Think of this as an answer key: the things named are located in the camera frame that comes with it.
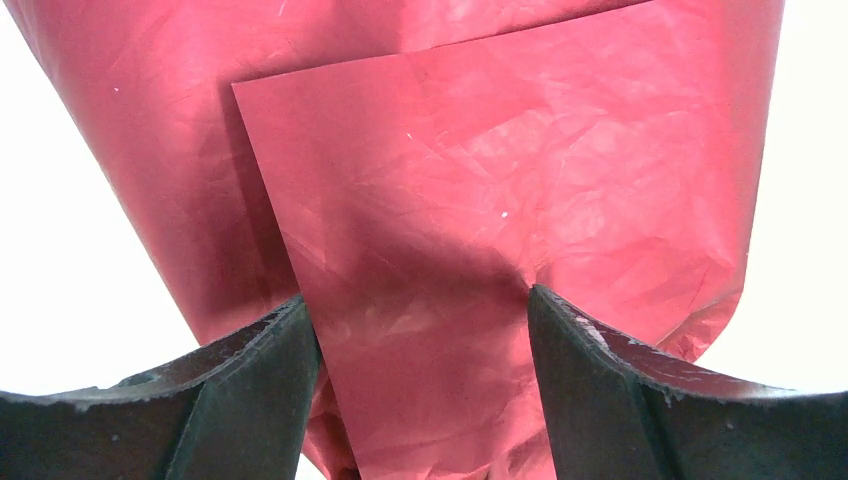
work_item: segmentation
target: red paper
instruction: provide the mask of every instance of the red paper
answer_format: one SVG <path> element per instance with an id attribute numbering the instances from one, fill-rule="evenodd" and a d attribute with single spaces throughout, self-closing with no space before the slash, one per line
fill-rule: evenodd
<path id="1" fill-rule="evenodd" d="M 781 10 L 656 0 L 236 85 L 363 478 L 554 478 L 534 282 L 688 359 L 718 335 Z"/>

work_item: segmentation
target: red tissue paper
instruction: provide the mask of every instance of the red tissue paper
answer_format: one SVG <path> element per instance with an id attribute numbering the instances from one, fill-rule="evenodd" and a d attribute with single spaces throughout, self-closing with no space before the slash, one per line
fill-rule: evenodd
<path id="1" fill-rule="evenodd" d="M 739 299 L 781 0 L 5 1 L 200 341 L 302 290 L 330 478 L 554 478 L 533 283 Z"/>

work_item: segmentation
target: black rubber piece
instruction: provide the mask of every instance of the black rubber piece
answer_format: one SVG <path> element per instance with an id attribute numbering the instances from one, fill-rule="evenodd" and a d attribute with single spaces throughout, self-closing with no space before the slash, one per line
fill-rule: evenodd
<path id="1" fill-rule="evenodd" d="M 0 392 L 0 478 L 293 479 L 320 365 L 296 296 L 110 389 Z"/>
<path id="2" fill-rule="evenodd" d="M 706 370 L 535 286 L 530 342 L 561 480 L 845 480 L 848 394 Z"/>

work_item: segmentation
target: white background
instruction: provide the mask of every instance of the white background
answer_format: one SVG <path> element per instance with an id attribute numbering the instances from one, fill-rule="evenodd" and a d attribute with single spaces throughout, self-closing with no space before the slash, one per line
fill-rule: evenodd
<path id="1" fill-rule="evenodd" d="M 708 368 L 848 389 L 846 18 L 787 0 L 748 280 Z M 108 387 L 196 348 L 5 9 L 0 52 L 0 390 Z"/>

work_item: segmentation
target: curved black edge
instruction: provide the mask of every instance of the curved black edge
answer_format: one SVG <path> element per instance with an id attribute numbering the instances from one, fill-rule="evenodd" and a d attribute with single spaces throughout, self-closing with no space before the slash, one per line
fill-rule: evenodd
<path id="1" fill-rule="evenodd" d="M 110 389 L 0 392 L 0 478 L 294 478 L 320 364 L 296 296 Z"/>
<path id="2" fill-rule="evenodd" d="M 558 478 L 848 478 L 848 394 L 697 367 L 544 286 L 533 287 L 528 317 Z"/>

